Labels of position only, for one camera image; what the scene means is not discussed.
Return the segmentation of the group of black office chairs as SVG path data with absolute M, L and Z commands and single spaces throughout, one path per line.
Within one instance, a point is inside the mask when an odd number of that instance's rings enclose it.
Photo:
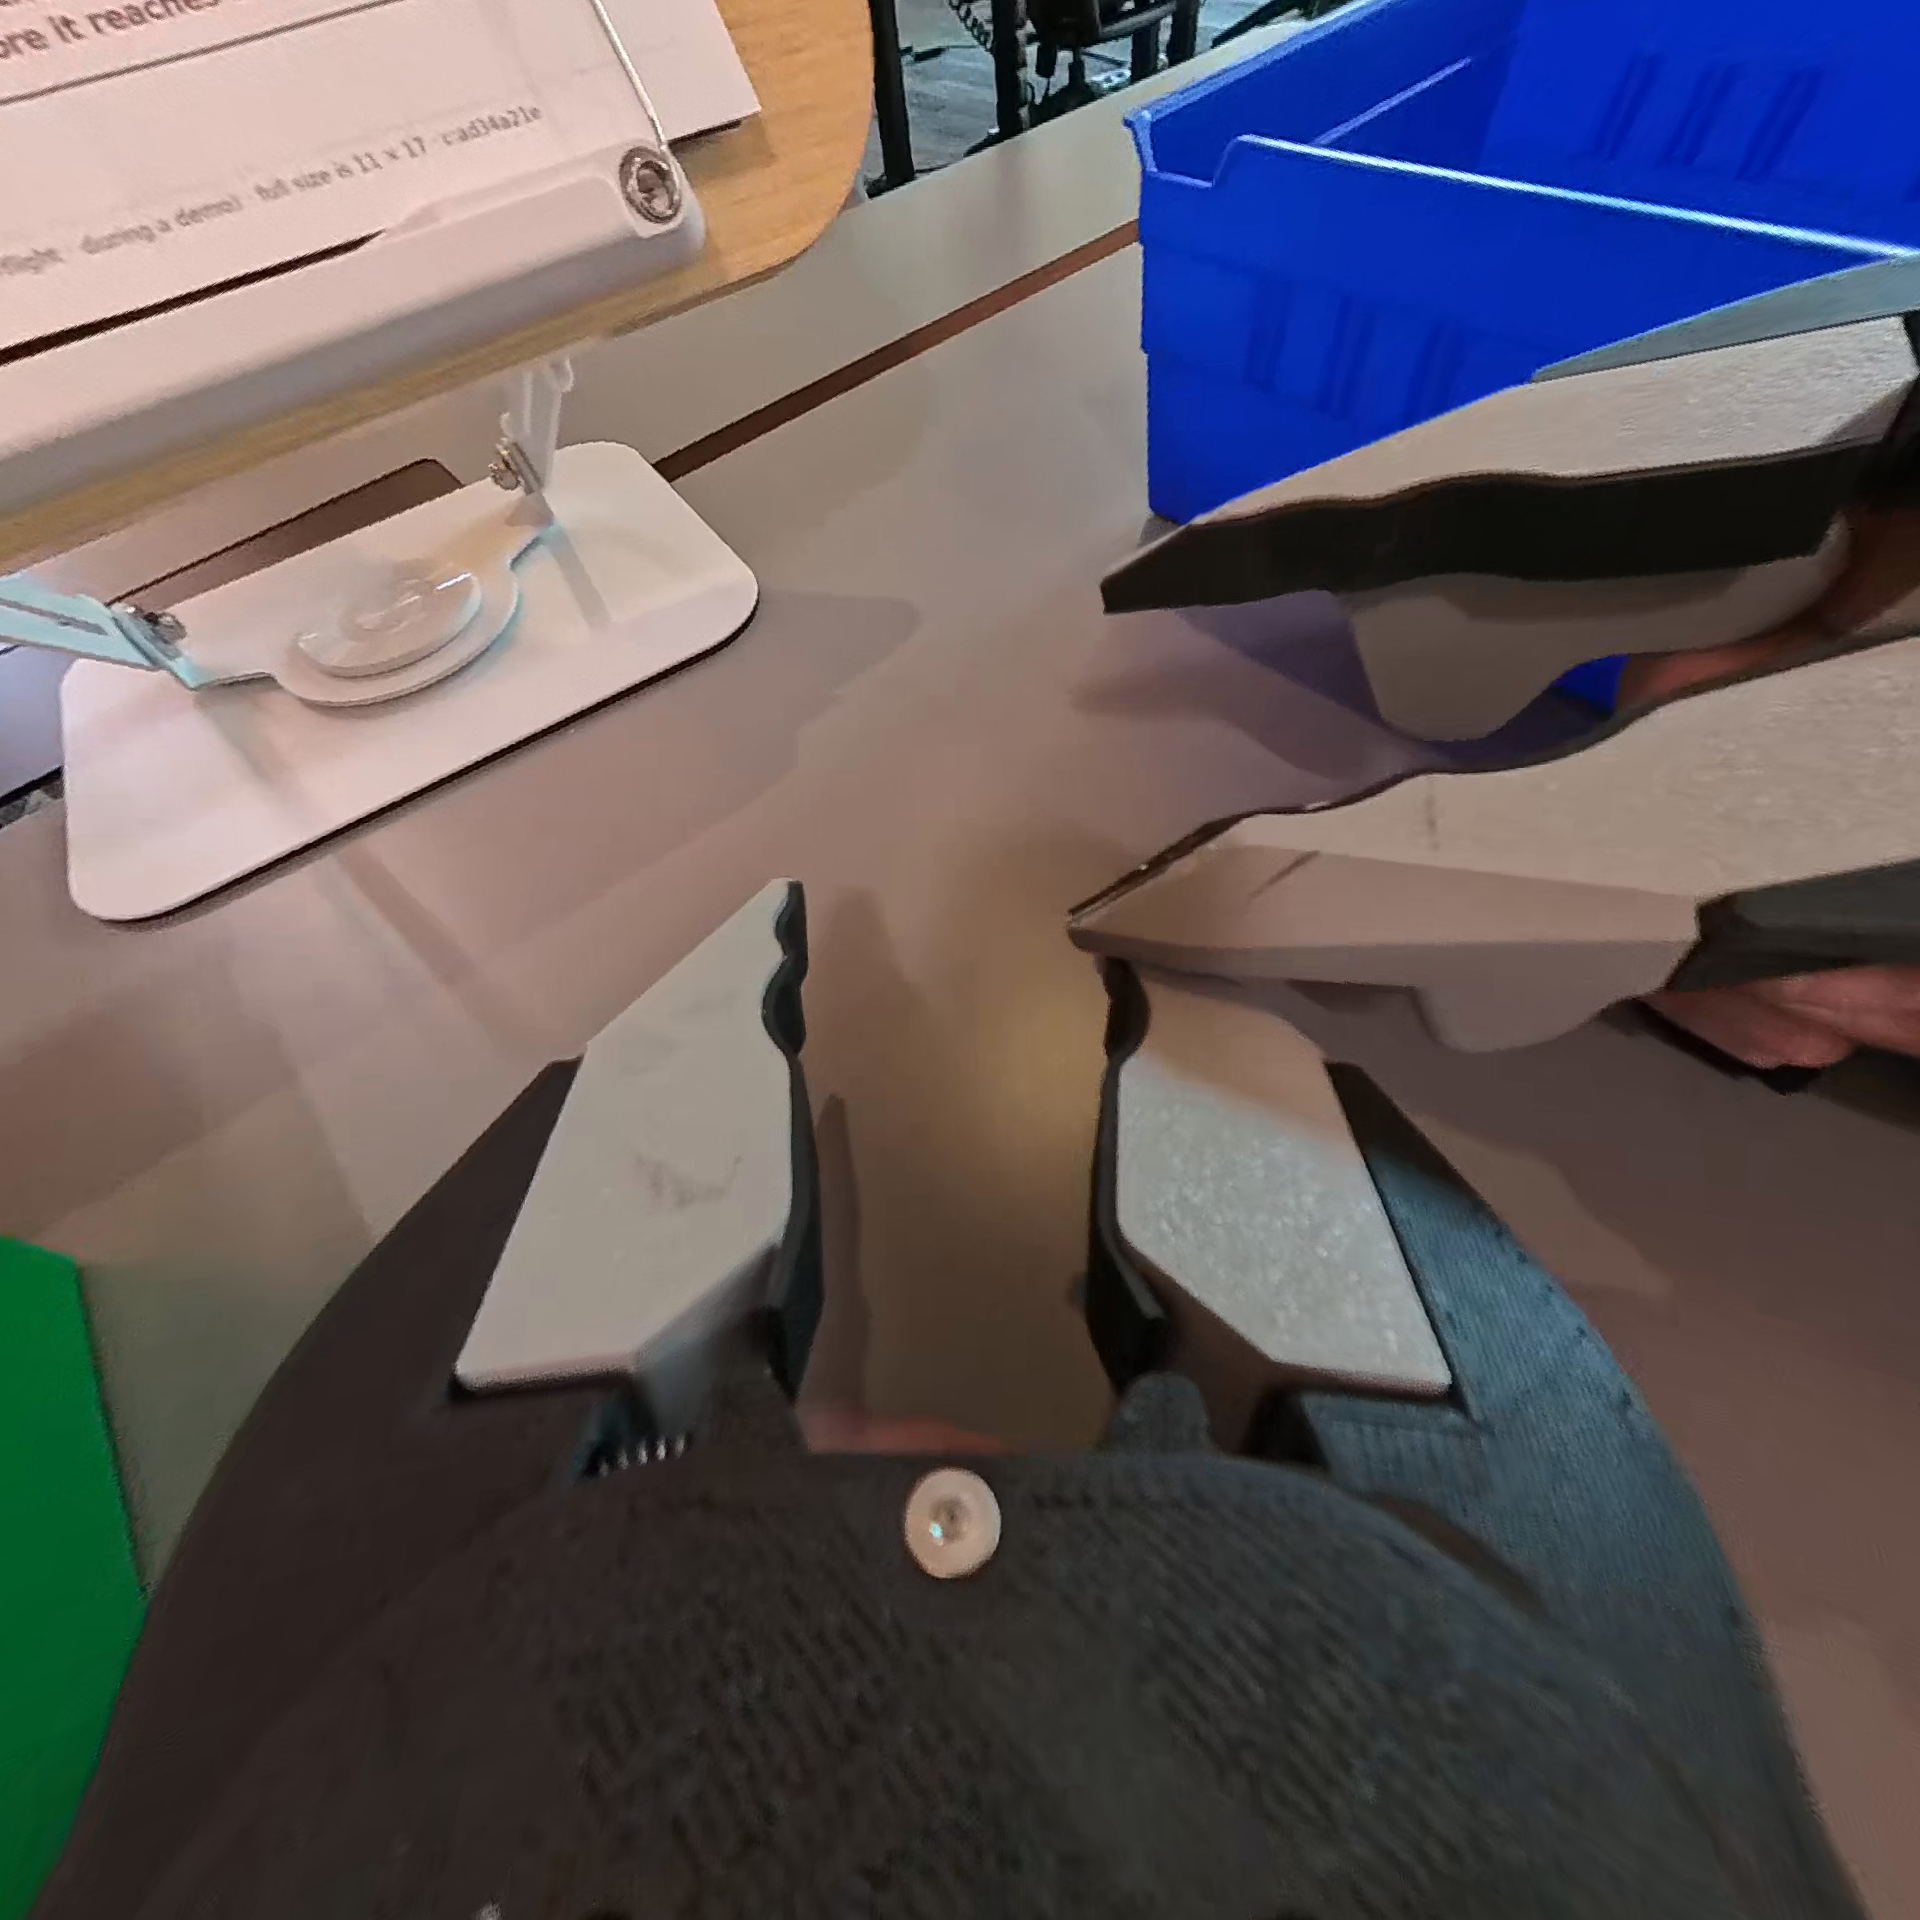
M 869 2 L 876 199 L 1195 56 L 1197 2 Z

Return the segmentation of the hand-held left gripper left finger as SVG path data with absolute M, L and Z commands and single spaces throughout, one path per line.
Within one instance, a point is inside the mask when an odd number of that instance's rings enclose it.
M 698 1402 L 754 1333 L 797 1397 L 826 1307 L 808 971 L 803 887 L 772 880 L 592 1037 L 456 1359 L 464 1390 Z

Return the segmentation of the person's right hand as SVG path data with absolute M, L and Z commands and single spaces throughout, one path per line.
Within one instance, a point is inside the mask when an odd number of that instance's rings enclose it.
M 1712 648 L 1623 661 L 1616 710 L 1637 714 L 1695 687 L 1754 678 L 1835 653 L 1841 638 L 1917 588 L 1917 509 L 1855 514 L 1850 559 L 1832 589 L 1785 624 Z M 1860 1050 L 1917 1052 L 1915 966 L 1855 966 L 1700 992 L 1655 992 L 1645 1020 L 1745 1071 L 1824 1071 Z

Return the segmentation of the blue plastic bin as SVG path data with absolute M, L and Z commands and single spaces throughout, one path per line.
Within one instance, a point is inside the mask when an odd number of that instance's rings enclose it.
M 1180 527 L 1915 255 L 1915 5 L 1361 5 L 1133 133 L 1148 506 Z

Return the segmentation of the printed instruction sheet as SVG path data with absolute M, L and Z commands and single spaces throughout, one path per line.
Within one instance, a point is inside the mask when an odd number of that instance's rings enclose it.
M 759 108 L 713 2 L 8 2 L 2 346 Z

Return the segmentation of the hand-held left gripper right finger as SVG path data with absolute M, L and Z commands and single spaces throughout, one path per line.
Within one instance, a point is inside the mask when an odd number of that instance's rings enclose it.
M 1088 1333 L 1114 1392 L 1184 1375 L 1225 1448 L 1298 1392 L 1447 1404 L 1443 1336 L 1322 1050 L 1225 992 L 1097 971 Z

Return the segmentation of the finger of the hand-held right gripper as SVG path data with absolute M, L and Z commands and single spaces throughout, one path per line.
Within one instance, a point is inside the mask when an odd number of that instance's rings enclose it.
M 1393 730 L 1479 738 L 1572 667 L 1810 610 L 1913 405 L 1915 316 L 1892 310 L 1536 380 L 1176 527 L 1101 606 L 1329 595 Z
M 1841 822 L 1813 790 L 1813 749 L 1785 743 L 1793 686 L 1715 686 L 1571 751 L 1211 822 L 1076 904 L 1071 938 L 1169 973 L 1407 990 L 1455 1050 L 1554 1040 L 1685 992 L 1709 901 L 1807 877 L 1824 855 L 1898 859 L 1906 802 L 1917 877 L 1917 642 L 1808 676 L 1810 718 L 1892 775 L 1863 822 Z

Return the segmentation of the wooden display board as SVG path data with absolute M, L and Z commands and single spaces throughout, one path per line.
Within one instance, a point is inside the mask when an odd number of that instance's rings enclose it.
M 677 155 L 705 245 L 663 262 L 539 184 L 5 368 L 5 562 L 777 275 L 837 216 L 869 125 L 863 5 L 721 5 L 759 94 Z

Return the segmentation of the green plastic bin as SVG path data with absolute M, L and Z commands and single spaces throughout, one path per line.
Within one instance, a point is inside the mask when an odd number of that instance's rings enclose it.
M 147 1598 L 81 1271 L 2 1238 L 2 1915 L 29 1912 Z

